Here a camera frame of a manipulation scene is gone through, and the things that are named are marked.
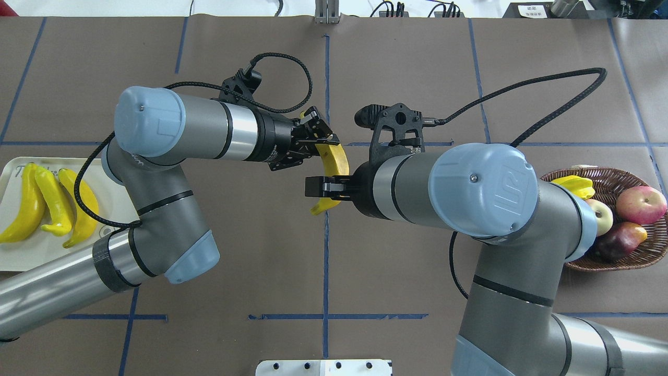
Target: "apple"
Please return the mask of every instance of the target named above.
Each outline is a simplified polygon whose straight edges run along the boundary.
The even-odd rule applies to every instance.
[[[608,205],[605,205],[599,200],[588,199],[584,202],[591,206],[591,209],[596,215],[596,236],[601,236],[608,232],[610,227],[613,226],[613,211],[610,210]]]
[[[645,185],[629,188],[617,198],[617,214],[640,225],[658,221],[666,214],[667,207],[661,192]]]
[[[647,239],[647,231],[637,223],[622,222],[599,236],[592,251],[603,261],[615,262],[631,254]]]

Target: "yellow banana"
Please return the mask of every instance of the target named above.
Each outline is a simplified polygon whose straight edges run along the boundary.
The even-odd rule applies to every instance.
[[[0,234],[0,243],[13,243],[24,240],[33,233],[44,216],[46,203],[37,183],[35,172],[37,165],[28,163],[21,176],[21,206],[14,222]]]
[[[345,151],[341,144],[316,144],[315,147],[318,149],[320,157],[323,160],[326,176],[349,174],[350,168],[348,166],[348,158],[345,156]],[[340,203],[340,201],[332,200],[329,197],[321,197],[320,200],[318,200],[318,203],[311,208],[311,214],[318,215]]]
[[[555,179],[552,183],[561,185],[583,200],[590,199],[596,193],[593,188],[594,182],[586,177],[569,175]]]
[[[46,205],[51,214],[51,224],[42,225],[43,231],[55,236],[63,236],[72,230],[72,208],[60,184],[55,180],[53,173],[42,166],[37,166],[35,181],[44,196]]]
[[[70,169],[60,169],[58,171],[58,179],[74,200],[74,181],[77,179],[77,173]],[[99,215],[100,205],[98,204],[98,199],[95,197],[93,190],[90,189],[90,186],[88,186],[84,180],[81,180],[79,193],[81,194],[83,203],[85,203],[85,205],[88,206],[88,208],[91,209],[95,214]],[[79,207],[79,205],[77,205],[76,201],[74,201],[74,205],[77,208],[77,221],[74,223],[72,237],[63,243],[63,248],[70,248],[75,244],[81,243],[82,241],[90,238],[90,236],[95,232],[95,228],[98,226],[98,222],[86,214]]]

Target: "white cutting board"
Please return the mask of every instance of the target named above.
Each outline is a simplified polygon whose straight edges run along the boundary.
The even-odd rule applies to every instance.
[[[0,175],[0,232],[5,231],[14,221],[21,205],[21,176],[23,167],[34,162],[57,174],[59,169],[67,168],[79,172],[84,164],[83,158],[39,158],[17,157],[12,159]],[[137,212],[128,197],[125,187],[114,183],[102,170],[100,159],[94,159],[88,167],[83,179],[93,189],[98,203],[100,215],[112,221],[128,223],[138,219]],[[42,223],[51,223],[49,210],[46,209]],[[0,244],[0,271],[23,272],[92,245],[102,236],[114,231],[114,227],[98,224],[98,228],[86,241],[70,249],[63,248],[71,233],[57,237],[37,228],[26,240],[17,243]]]

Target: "white bracket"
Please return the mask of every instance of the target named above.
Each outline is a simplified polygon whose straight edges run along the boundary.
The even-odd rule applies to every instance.
[[[339,23],[339,0],[315,0],[315,23]]]
[[[263,361],[255,376],[392,376],[392,361],[383,359],[323,359]]]

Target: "brown wicker basket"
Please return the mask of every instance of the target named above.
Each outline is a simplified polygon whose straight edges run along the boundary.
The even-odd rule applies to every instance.
[[[596,194],[593,199],[599,200],[610,207],[613,211],[615,223],[622,222],[615,211],[617,197],[624,190],[638,185],[647,185],[638,177],[626,171],[610,167],[577,167],[561,169],[547,173],[541,177],[542,180],[552,181],[559,177],[577,175],[586,177],[594,182]],[[659,221],[651,225],[643,225],[647,230],[647,239],[642,242],[633,253],[623,259],[608,263],[596,259],[587,253],[583,257],[566,264],[569,268],[583,272],[601,272],[605,270],[630,270],[640,269],[656,264],[668,251],[668,213]]]

